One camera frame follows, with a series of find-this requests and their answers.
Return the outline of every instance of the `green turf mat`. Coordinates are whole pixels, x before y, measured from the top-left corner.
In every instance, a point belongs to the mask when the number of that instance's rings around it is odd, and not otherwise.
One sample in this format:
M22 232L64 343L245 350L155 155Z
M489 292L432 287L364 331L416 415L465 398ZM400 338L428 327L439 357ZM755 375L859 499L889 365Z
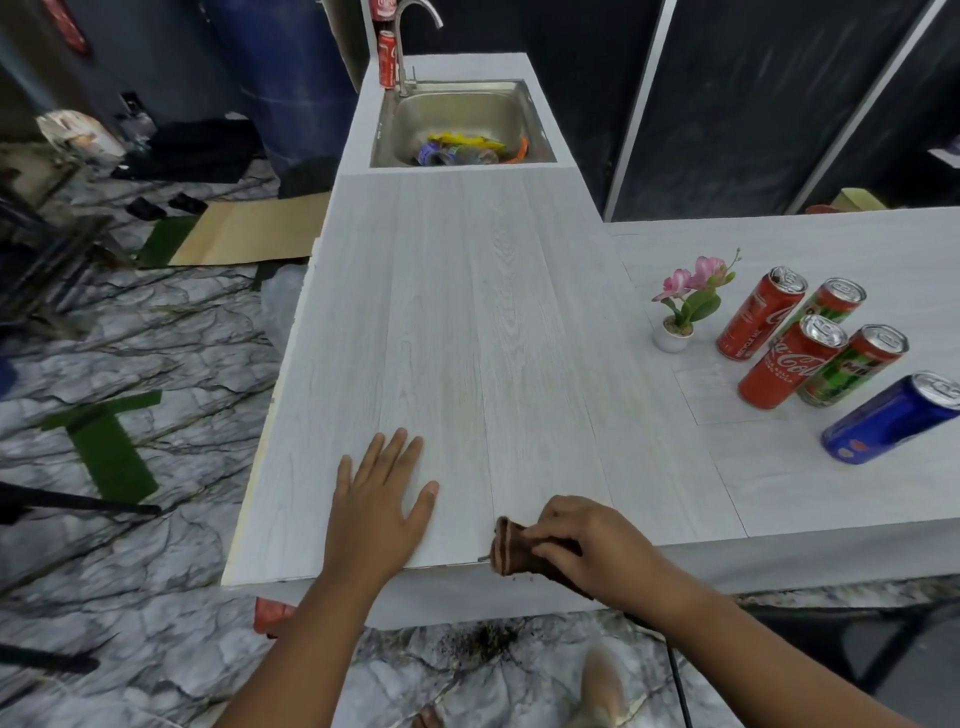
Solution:
M136 257L138 268L163 268L166 266L174 254L180 249L180 245L186 240L197 221L200 218L197 215L178 215L177 217L165 217L154 225L153 232L143 244L139 255Z
M120 412L159 404L161 396L160 392L154 391L84 404L51 415L40 424L40 429L66 428L101 496L108 500L138 503L156 490L156 481L116 416Z

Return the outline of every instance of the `orchid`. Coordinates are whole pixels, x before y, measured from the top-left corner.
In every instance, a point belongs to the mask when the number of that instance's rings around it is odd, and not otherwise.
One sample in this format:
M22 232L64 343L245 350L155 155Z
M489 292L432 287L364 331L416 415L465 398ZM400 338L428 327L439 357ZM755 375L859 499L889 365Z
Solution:
M673 311L673 320L665 323L677 333L687 335L693 331L694 322L706 319L720 307L717 288L727 285L736 278L731 270L740 260L740 249L736 249L730 265L719 257L700 255L694 264L694 273L678 268L673 275L663 281L663 290L654 296Z
M693 276L688 270L678 268L670 278L663 279L663 291L654 296L654 301L662 301L672 296L679 297L685 293L689 293L690 289L693 288L693 286L690 285L692 278Z

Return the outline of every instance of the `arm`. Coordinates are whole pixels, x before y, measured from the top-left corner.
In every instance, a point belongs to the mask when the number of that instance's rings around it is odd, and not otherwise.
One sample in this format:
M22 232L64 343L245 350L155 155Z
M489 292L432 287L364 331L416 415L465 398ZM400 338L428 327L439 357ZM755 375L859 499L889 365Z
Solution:
M373 601L423 538L439 485L427 483L410 516L400 503L423 440L402 454L406 432L383 449L377 434L355 477L340 462L326 528L324 569L283 634L233 698L217 728L325 728Z
M583 556L553 544L534 553L586 593L655 625L745 725L917 728L671 564L612 508L557 496L524 535L577 541Z

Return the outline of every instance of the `faucet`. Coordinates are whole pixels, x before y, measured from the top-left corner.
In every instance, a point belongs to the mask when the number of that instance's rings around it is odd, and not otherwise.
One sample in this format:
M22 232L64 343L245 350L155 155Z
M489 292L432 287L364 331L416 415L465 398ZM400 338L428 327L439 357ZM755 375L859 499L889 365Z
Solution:
M417 69L414 69L414 80L407 81L407 69L403 66L403 42L400 40L400 17L403 11L411 5L419 5L427 12L433 15L433 23L438 29L444 26L444 20L440 17L437 9L433 7L430 0L401 0L396 7L396 18L394 18L394 35L396 36L396 92L399 96L409 96L410 88L417 85Z

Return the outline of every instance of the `person's left hand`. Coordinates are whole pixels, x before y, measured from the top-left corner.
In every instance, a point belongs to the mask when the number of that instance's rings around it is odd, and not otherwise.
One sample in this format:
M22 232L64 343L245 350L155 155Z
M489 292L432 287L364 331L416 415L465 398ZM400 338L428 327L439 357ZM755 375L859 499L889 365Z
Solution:
M440 484L423 486L410 516L403 518L401 502L423 450L415 437L403 450L407 432L386 438L376 433L355 476L344 455L337 469L337 488L326 527L322 577L353 584L373 598L410 560L433 513Z

